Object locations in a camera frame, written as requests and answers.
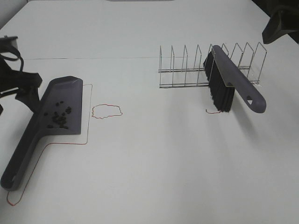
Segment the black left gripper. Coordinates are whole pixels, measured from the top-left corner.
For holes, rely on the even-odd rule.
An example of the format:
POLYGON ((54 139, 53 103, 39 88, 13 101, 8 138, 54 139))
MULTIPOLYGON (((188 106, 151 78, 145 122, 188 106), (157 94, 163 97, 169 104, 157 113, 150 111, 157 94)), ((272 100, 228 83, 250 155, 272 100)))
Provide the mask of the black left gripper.
POLYGON ((3 57, 0 58, 0 97, 15 95, 16 100, 37 113, 40 107, 38 88, 43 80, 39 73, 25 72, 23 66, 21 59, 19 70, 14 70, 3 57))

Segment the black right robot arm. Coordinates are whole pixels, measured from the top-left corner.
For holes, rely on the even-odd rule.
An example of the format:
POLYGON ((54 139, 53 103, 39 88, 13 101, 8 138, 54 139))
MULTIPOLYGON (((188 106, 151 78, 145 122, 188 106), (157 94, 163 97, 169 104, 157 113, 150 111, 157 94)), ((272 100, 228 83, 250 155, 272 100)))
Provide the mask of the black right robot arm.
POLYGON ((254 0, 269 16, 262 38, 264 44, 270 44, 284 35, 299 43, 299 2, 297 0, 254 0))

